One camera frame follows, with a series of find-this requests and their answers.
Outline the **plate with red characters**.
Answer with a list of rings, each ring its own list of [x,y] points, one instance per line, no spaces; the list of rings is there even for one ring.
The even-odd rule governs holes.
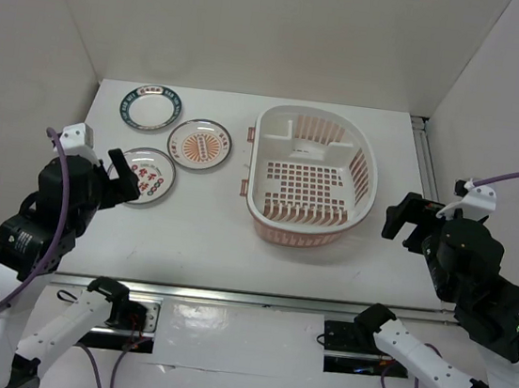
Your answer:
[[[174,161],[154,147],[137,147],[123,153],[126,163],[137,176],[140,196],[128,206],[149,206],[168,196],[176,181]]]

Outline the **plate with orange sunburst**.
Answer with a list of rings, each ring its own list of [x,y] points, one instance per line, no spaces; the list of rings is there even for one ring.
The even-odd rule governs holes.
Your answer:
[[[230,156],[232,137],[226,128],[210,119],[184,121],[167,139],[170,158],[184,169],[213,169]]]

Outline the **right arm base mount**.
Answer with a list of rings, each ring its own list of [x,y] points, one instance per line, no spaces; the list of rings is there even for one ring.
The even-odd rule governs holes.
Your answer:
[[[323,347],[323,372],[349,375],[403,378],[407,371],[369,340],[361,328],[351,321],[327,319],[316,341]]]

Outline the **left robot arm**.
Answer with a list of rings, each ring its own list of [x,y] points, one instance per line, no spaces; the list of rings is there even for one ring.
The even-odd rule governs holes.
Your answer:
[[[90,146],[53,142],[56,156],[39,172],[38,189],[0,225],[0,388],[39,388],[55,360],[96,324],[118,326],[129,313],[129,289],[98,277],[62,315],[24,335],[41,293],[95,213],[139,196],[121,149],[108,152],[118,170],[110,178]]]

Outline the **aluminium side rail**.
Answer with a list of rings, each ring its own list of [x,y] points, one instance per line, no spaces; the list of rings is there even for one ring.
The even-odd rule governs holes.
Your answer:
[[[412,133],[417,152],[418,171],[420,173],[423,196],[438,201],[437,182],[435,179],[433,157],[427,135],[428,118],[424,116],[410,116]]]

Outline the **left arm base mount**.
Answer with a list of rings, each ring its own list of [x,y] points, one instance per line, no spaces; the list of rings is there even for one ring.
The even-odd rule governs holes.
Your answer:
[[[89,349],[131,349],[133,353],[153,352],[155,331],[161,314],[159,302],[130,302],[116,322],[102,322],[85,334],[80,342]]]

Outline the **aluminium front rail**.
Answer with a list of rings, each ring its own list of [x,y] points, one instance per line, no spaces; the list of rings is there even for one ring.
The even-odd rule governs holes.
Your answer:
[[[54,286],[78,288],[87,287],[93,279],[94,277],[92,276],[58,272],[55,274],[52,283]],[[120,282],[125,287],[128,287],[132,293],[136,293],[137,295],[151,296],[152,298],[168,297],[186,301],[194,300],[199,303],[237,304],[260,308],[290,309],[298,312],[314,312],[325,315],[336,314],[344,316],[356,316],[370,306],[368,303],[346,303],[323,299],[315,300],[292,296],[284,297],[272,294],[269,295],[269,293],[238,292],[223,289],[207,289],[177,285],[170,286],[162,283],[154,284],[131,280],[121,280]],[[399,306],[390,309],[401,319],[445,325],[449,325],[450,323],[456,325],[458,323],[451,311],[430,311],[415,308],[407,309]]]

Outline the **white and pink dish rack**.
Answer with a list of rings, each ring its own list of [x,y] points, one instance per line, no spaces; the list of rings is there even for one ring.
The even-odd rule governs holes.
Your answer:
[[[348,119],[310,106],[278,105],[249,128],[241,194],[261,239],[321,247],[359,225],[376,197],[376,157]]]

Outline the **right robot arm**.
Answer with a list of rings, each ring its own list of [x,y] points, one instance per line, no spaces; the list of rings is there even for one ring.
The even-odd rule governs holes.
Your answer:
[[[440,216],[442,209],[409,193],[387,208],[382,235],[391,240],[403,225],[414,226],[403,246],[425,258],[435,294],[453,304],[456,321],[479,348],[487,379],[443,360],[380,303],[354,319],[354,344],[388,354],[426,388],[519,388],[519,287],[500,275],[503,245],[483,220],[461,210]]]

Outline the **plate with dark blue rim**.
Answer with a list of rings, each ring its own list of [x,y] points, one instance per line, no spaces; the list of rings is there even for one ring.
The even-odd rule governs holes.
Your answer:
[[[182,108],[182,99],[172,88],[149,84],[126,93],[119,105],[119,115],[134,130],[154,132],[175,122]]]

